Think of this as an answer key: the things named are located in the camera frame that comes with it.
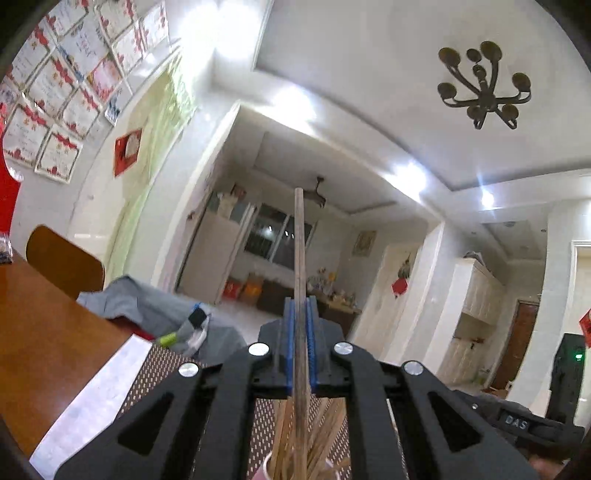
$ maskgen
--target green curtain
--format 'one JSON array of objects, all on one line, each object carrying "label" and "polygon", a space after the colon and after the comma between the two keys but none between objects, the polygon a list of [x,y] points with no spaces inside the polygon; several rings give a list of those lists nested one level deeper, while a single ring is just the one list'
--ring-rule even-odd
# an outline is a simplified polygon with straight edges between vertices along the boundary
[{"label": "green curtain", "polygon": [[150,109],[142,127],[137,160],[138,166],[143,169],[139,180],[134,181],[133,188],[127,194],[126,204],[119,215],[118,227],[111,237],[111,254],[106,260],[107,282],[126,273],[126,261],[133,246],[139,217],[154,179],[172,144],[195,112],[195,100],[187,87],[187,80],[183,75],[183,61],[179,54],[155,82],[154,90],[146,93],[154,98],[148,98],[148,103],[144,103],[143,107],[146,108],[147,105]]}]

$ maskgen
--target window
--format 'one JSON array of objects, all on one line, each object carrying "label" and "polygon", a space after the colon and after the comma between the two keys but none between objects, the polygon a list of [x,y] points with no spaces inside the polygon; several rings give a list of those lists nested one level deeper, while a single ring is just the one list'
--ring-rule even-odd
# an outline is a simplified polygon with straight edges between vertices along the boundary
[{"label": "window", "polygon": [[[291,215],[268,205],[261,205],[244,250],[293,270],[296,254],[295,224]],[[306,244],[312,229],[312,225],[304,223]]]}]

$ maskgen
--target brown door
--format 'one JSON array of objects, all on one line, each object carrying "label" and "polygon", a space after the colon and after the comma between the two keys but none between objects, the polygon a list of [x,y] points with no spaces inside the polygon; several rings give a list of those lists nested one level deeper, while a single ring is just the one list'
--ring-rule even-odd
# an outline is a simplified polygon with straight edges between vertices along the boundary
[{"label": "brown door", "polygon": [[503,389],[507,382],[515,379],[525,351],[530,343],[531,334],[534,331],[535,317],[538,315],[538,306],[529,303],[517,304],[517,314],[511,329],[511,336],[507,343],[507,349],[503,360],[496,371],[492,382],[493,388]]}]

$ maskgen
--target bundle of chopsticks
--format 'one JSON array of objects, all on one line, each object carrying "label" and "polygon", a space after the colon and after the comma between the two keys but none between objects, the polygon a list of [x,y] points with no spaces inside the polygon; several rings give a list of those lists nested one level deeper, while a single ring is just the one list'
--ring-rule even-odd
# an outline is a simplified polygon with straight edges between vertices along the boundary
[{"label": "bundle of chopsticks", "polygon": [[[294,418],[293,399],[275,403],[276,430],[268,473],[272,480],[294,480]],[[307,445],[307,480],[330,480],[350,464],[346,457],[328,467],[326,459],[346,417],[344,398],[320,400],[318,412],[310,416]]]}]

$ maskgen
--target wooden table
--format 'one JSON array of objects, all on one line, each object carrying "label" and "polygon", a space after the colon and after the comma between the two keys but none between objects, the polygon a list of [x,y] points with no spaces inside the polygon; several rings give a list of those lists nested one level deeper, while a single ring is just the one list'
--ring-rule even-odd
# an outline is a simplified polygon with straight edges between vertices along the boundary
[{"label": "wooden table", "polygon": [[21,257],[0,265],[0,414],[25,455],[128,338]]}]

